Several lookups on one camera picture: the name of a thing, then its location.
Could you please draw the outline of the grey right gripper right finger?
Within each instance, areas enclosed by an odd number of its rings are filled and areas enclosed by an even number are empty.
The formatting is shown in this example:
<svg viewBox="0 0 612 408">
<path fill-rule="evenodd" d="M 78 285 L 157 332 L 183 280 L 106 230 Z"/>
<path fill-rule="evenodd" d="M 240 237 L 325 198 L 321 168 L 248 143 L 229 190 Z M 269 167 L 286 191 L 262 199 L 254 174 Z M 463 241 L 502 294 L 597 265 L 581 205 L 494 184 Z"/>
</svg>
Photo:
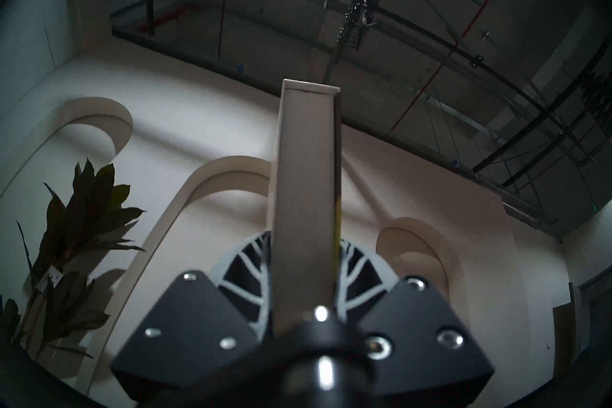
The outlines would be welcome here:
<svg viewBox="0 0 612 408">
<path fill-rule="evenodd" d="M 340 241 L 335 309 L 366 337 L 374 395 L 480 395 L 491 361 L 429 277 Z"/>
</svg>

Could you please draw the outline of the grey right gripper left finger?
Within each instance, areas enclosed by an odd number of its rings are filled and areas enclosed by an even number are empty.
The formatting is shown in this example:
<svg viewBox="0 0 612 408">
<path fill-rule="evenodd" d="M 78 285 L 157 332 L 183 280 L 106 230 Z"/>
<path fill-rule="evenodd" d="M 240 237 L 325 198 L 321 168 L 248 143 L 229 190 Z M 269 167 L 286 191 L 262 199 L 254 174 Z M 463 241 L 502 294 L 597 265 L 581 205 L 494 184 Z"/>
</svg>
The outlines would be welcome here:
<svg viewBox="0 0 612 408">
<path fill-rule="evenodd" d="M 186 388 L 271 335 L 270 237 L 250 237 L 208 272 L 186 270 L 168 286 L 111 363 L 130 399 Z"/>
</svg>

